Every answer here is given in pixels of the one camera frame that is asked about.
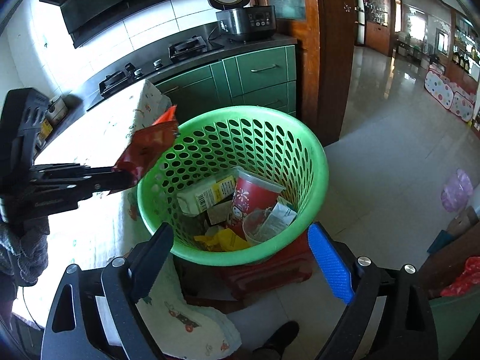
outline white tablecloth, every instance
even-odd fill
[[[131,135],[150,126],[170,105],[149,81],[143,80],[113,95],[54,140],[35,164],[80,163],[91,167],[112,166],[128,146]],[[65,268],[105,266],[150,238],[137,210],[136,189],[108,195],[100,192],[79,202],[79,209],[49,217],[49,266],[33,287],[25,288],[25,300],[33,318],[45,326],[54,294]],[[100,300],[102,321],[111,344],[119,344]],[[241,344],[238,331],[225,315],[211,307],[185,303],[170,257],[147,298],[137,305],[152,336],[166,354],[183,359],[220,359]],[[21,292],[13,312],[31,317]]]

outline metal screw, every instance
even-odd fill
[[[68,273],[68,274],[72,274],[72,273],[74,273],[76,270],[77,270],[77,264],[70,264],[70,265],[67,267],[67,273]]]
[[[124,263],[125,263],[125,259],[123,257],[117,257],[112,261],[112,265],[115,268],[118,268],[119,266],[123,266]]]
[[[362,256],[358,258],[358,263],[361,266],[369,266],[371,264],[371,259],[369,259],[368,257]]]
[[[414,274],[417,271],[415,269],[415,267],[413,265],[410,265],[410,264],[405,265],[405,270],[409,274]]]

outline kitchen counter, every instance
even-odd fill
[[[186,38],[194,35],[201,35],[204,39],[207,39],[208,35],[213,28],[216,27],[216,25],[216,23],[208,23],[206,25],[191,28],[189,30],[185,30],[157,40],[156,42],[148,44],[139,50],[131,52],[108,67],[102,69],[99,73],[95,74],[65,97],[65,103],[70,109],[69,114],[56,126],[54,131],[47,138],[46,145],[42,149],[44,149],[52,140],[66,130],[68,126],[88,112],[89,109],[104,101],[104,99],[100,96],[98,84],[100,81],[105,79],[105,76],[121,70],[128,62],[134,64],[136,68],[150,68],[154,60],[168,59],[167,47],[169,44],[185,40]],[[200,54],[184,61],[170,64],[169,66],[166,66],[157,72],[143,76],[143,78],[150,80],[153,84],[157,84],[183,72],[231,56],[236,56],[251,51],[296,44],[297,39],[286,35],[275,34],[271,38],[253,40],[251,42],[234,42],[224,36],[220,36],[212,39],[212,42],[221,44],[224,47],[222,49]]]

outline pink plastic bag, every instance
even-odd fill
[[[465,262],[465,270],[462,274],[451,285],[445,287],[440,295],[463,295],[476,284],[480,284],[480,257],[469,257]]]
[[[470,177],[459,168],[443,186],[440,200],[448,212],[454,212],[464,209],[472,195],[473,186]]]

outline drawer handle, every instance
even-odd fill
[[[268,107],[269,105],[273,105],[273,104],[277,104],[277,103],[282,104],[282,101],[281,101],[281,100],[276,100],[276,101],[274,101],[274,102],[272,102],[272,103],[268,103],[268,104],[262,105],[262,107]]]
[[[270,67],[265,67],[265,68],[263,68],[263,69],[258,69],[258,70],[252,69],[251,72],[252,72],[252,73],[258,73],[259,71],[267,71],[268,69],[275,69],[275,68],[277,68],[277,67],[279,67],[277,64],[273,64],[272,66],[270,66]]]
[[[168,91],[163,92],[163,94],[165,95],[166,93],[176,91],[178,88],[180,88],[180,86],[176,86],[176,87],[174,87],[174,88],[172,88],[172,89],[169,89]]]

